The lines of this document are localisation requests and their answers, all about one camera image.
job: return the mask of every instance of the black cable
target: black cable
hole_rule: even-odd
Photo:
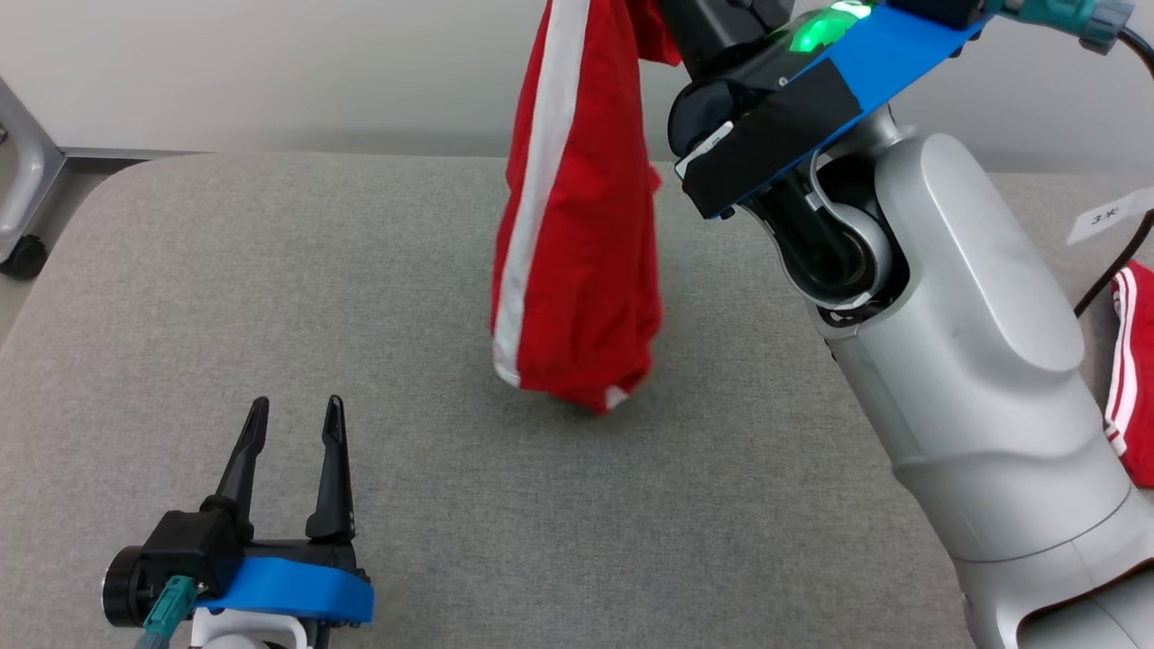
[[[1125,43],[1127,47],[1134,51],[1134,54],[1138,54],[1138,58],[1146,64],[1146,69],[1149,70],[1151,77],[1154,77],[1154,47],[1151,47],[1151,44],[1146,39],[1134,33],[1129,27],[1122,28],[1122,32],[1118,33],[1118,40]],[[1110,279],[1126,266],[1126,262],[1133,259],[1138,248],[1146,243],[1146,237],[1149,236],[1152,229],[1154,229],[1154,210],[1146,212],[1142,222],[1138,225],[1138,231],[1134,232],[1126,247],[1122,249],[1118,259],[1114,260],[1114,263],[1106,269],[1106,273],[1097,278],[1097,282],[1094,282],[1089,290],[1086,291],[1086,294],[1082,296],[1082,299],[1078,301],[1078,306],[1074,307],[1076,316],[1081,318],[1091,303],[1094,301],[1094,298],[1110,284]]]

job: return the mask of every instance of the folded red garment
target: folded red garment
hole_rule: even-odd
[[[1154,488],[1154,271],[1131,261],[1112,288],[1121,326],[1106,434],[1134,484]]]
[[[493,275],[497,374],[605,413],[661,323],[639,58],[675,65],[657,0],[552,0],[522,88]]]

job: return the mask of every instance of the teal cable connector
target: teal cable connector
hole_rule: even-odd
[[[1106,54],[1134,12],[1129,0],[989,0],[987,9],[1018,22],[1051,27]]]
[[[192,577],[168,580],[152,611],[144,620],[144,637],[137,647],[167,647],[180,622],[188,619],[196,605],[196,582]]]

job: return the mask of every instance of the green light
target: green light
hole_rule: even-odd
[[[818,47],[832,45],[872,10],[869,5],[852,0],[834,2],[797,30],[789,51],[808,54]]]

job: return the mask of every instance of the white wall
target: white wall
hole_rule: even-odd
[[[65,148],[500,156],[544,0],[0,7],[0,77]],[[1149,7],[1132,24],[1154,38]],[[687,76],[645,65],[644,77],[662,157]],[[959,135],[992,170],[1154,172],[1145,68],[1122,49],[1100,58],[1036,28],[997,21],[896,111]]]

